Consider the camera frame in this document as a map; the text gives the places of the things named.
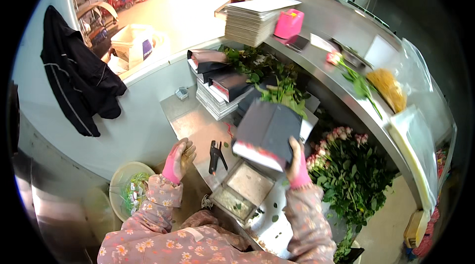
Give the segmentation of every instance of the pink plastic container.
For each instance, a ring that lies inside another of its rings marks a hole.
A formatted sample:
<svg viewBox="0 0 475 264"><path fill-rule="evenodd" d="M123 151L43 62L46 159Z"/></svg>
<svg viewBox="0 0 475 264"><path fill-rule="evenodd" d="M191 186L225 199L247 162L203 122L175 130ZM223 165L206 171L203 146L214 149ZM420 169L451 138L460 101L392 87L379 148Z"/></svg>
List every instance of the pink plastic container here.
<svg viewBox="0 0 475 264"><path fill-rule="evenodd" d="M293 8L289 9L287 12L281 11L274 35L283 39L288 39L297 35L302 29L303 22L303 12Z"/></svg>

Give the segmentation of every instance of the red wire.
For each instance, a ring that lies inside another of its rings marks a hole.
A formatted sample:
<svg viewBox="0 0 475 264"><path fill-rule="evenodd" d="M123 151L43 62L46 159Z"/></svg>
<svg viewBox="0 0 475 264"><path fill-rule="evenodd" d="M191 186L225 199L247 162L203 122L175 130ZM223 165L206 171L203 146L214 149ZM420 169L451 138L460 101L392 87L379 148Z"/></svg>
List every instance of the red wire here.
<svg viewBox="0 0 475 264"><path fill-rule="evenodd" d="M231 139L233 139L234 136L233 136L233 133L231 133L231 125L228 123L224 123L224 124L228 125L228 134L231 136Z"/></svg>

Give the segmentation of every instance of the clear plastic bag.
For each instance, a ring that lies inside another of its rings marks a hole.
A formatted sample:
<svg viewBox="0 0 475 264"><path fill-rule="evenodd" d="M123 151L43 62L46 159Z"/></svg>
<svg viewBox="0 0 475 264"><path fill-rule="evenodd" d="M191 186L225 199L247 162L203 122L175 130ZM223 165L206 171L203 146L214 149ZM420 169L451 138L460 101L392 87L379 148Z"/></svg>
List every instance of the clear plastic bag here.
<svg viewBox="0 0 475 264"><path fill-rule="evenodd" d="M417 92L433 92L430 73L424 57L417 47L406 38L402 39L399 59L396 60L387 68L394 74L407 96Z"/></svg>
<svg viewBox="0 0 475 264"><path fill-rule="evenodd" d="M437 160L432 133L414 105L391 117L389 134L409 166L422 207L430 214L437 204Z"/></svg>

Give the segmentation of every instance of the gloved hand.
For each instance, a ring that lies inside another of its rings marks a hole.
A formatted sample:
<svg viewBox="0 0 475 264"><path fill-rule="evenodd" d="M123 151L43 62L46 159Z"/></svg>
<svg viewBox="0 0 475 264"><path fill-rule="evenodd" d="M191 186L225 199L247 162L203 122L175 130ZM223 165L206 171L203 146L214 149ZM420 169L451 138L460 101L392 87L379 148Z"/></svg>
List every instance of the gloved hand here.
<svg viewBox="0 0 475 264"><path fill-rule="evenodd" d="M293 136L289 138L289 143L294 152L292 164L286 172L290 187L295 189L306 184L311 184L312 180L308 176L305 162L304 144L301 141L297 141Z"/></svg>
<svg viewBox="0 0 475 264"><path fill-rule="evenodd" d="M180 180L185 175L188 166L196 158L195 150L196 147L193 142L189 142L186 137L175 143L165 161L162 175L171 182L180 184Z"/></svg>

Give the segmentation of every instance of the white sneaker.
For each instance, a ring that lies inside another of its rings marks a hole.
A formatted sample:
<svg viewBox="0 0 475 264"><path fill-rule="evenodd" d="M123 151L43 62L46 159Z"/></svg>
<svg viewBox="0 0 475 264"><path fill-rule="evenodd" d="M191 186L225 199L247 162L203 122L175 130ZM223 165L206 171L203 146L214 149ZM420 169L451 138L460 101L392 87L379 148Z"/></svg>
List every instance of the white sneaker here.
<svg viewBox="0 0 475 264"><path fill-rule="evenodd" d="M211 200L208 199L208 197L209 195L206 194L201 200L201 208L208 208L209 210L211 210L214 204Z"/></svg>

